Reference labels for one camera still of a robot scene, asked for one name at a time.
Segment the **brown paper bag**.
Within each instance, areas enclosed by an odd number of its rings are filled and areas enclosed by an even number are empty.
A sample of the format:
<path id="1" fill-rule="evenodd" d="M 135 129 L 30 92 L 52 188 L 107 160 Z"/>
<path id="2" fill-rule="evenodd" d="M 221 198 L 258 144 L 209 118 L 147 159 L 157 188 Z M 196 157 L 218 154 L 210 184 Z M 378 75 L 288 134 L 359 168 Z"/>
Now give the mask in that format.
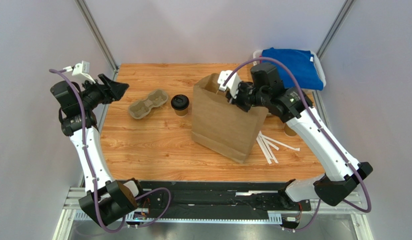
<path id="1" fill-rule="evenodd" d="M 248 112 L 228 103 L 219 91 L 219 74 L 212 73 L 193 86 L 191 138 L 237 163 L 249 157 L 268 110 L 252 107 Z"/>

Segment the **black plastic cup lid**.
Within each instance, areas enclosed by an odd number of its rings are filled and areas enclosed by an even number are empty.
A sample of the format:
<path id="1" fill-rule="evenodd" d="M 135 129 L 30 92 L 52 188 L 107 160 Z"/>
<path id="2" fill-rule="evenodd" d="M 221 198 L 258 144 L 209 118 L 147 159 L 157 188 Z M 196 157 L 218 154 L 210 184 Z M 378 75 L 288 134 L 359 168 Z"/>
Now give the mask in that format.
<path id="1" fill-rule="evenodd" d="M 190 104 L 189 98 L 184 94 L 177 94 L 171 99 L 171 107 L 174 110 L 182 111 L 188 108 Z"/>

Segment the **brown paper coffee cup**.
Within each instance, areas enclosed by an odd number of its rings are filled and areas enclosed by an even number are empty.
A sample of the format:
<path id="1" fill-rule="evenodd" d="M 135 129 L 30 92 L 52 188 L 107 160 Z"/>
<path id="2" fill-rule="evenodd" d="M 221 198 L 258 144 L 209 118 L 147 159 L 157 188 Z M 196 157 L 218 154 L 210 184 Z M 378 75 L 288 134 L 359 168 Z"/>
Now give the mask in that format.
<path id="1" fill-rule="evenodd" d="M 175 111 L 175 114 L 177 115 L 177 116 L 179 116 L 179 117 L 184 117 L 184 116 L 186 116 L 187 114 L 188 114 L 188 112 L 189 112 L 189 107 L 187 106 L 187 107 L 185 107 L 184 109 L 179 109 L 179 108 L 175 108 L 174 109 L 174 111 Z"/>

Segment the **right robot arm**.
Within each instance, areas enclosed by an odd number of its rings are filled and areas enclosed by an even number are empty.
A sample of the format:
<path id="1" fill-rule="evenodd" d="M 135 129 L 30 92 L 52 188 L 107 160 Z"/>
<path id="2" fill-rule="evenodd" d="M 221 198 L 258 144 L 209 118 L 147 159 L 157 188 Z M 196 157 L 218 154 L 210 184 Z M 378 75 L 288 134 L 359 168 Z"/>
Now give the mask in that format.
<path id="1" fill-rule="evenodd" d="M 242 81 L 231 70 L 222 71 L 217 83 L 230 104 L 244 112 L 265 107 L 306 143 L 324 169 L 324 174 L 307 180 L 290 180 L 283 188 L 288 201 L 320 199 L 329 206 L 346 202 L 372 172 L 369 162 L 359 162 L 342 147 L 314 108 L 306 94 L 287 88 L 278 68 L 263 62 L 250 69 L 252 82 Z"/>

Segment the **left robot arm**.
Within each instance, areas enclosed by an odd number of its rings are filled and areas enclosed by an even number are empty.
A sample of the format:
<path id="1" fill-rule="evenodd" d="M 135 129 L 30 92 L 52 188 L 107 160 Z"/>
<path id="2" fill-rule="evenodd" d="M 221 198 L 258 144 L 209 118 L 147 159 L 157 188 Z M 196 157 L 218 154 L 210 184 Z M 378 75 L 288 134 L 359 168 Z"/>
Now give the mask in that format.
<path id="1" fill-rule="evenodd" d="M 97 80 L 85 80 L 82 85 L 63 78 L 50 88 L 58 101 L 58 119 L 63 134 L 69 137 L 79 157 L 84 175 L 85 196 L 80 208 L 107 232 L 108 225 L 122 219 L 139 206 L 136 197 L 144 191 L 138 180 L 116 180 L 108 169 L 100 141 L 96 115 L 98 105 L 119 101 L 129 88 L 127 83 L 116 82 L 104 74 Z"/>

